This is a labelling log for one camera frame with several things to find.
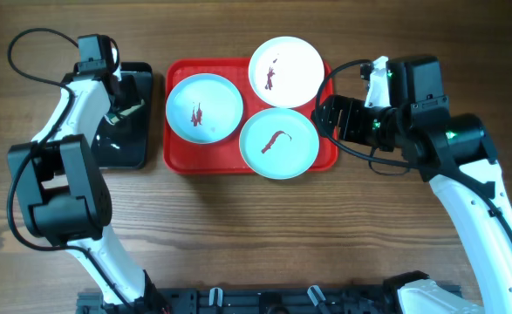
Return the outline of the green yellow sponge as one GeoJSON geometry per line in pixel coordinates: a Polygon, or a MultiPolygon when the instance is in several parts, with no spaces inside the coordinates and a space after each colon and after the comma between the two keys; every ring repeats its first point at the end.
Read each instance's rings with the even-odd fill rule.
{"type": "Polygon", "coordinates": [[[127,109],[122,109],[116,112],[109,112],[104,116],[105,121],[108,124],[115,126],[125,119],[129,119],[133,114],[142,109],[145,104],[146,103],[144,101],[141,101],[139,104],[131,106],[127,109]]]}

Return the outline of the light blue plate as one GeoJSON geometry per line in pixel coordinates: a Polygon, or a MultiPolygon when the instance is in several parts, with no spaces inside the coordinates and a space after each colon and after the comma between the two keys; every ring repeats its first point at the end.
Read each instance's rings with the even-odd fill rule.
{"type": "Polygon", "coordinates": [[[240,125],[243,114],[239,90],[213,73],[183,79],[167,97],[167,123],[180,138],[194,144],[224,140],[240,125]]]}

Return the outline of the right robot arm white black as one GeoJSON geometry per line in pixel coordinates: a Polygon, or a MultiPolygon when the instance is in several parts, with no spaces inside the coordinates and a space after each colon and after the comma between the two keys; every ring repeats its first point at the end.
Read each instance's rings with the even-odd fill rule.
{"type": "Polygon", "coordinates": [[[395,174],[417,171],[449,214],[481,292],[484,313],[512,313],[512,207],[498,153],[472,113],[453,116],[432,55],[358,59],[365,99],[318,93],[320,136],[353,154],[401,151],[395,174]]]}

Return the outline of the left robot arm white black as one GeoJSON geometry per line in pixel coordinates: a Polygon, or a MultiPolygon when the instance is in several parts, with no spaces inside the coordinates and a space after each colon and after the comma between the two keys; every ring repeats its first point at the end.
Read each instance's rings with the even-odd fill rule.
{"type": "Polygon", "coordinates": [[[52,116],[8,152],[8,226],[29,249],[78,259],[102,290],[104,313],[164,313],[167,301],[113,231],[110,192],[91,150],[100,122],[140,100],[134,78],[120,75],[112,38],[92,34],[72,43],[80,60],[56,84],[52,116]]]}

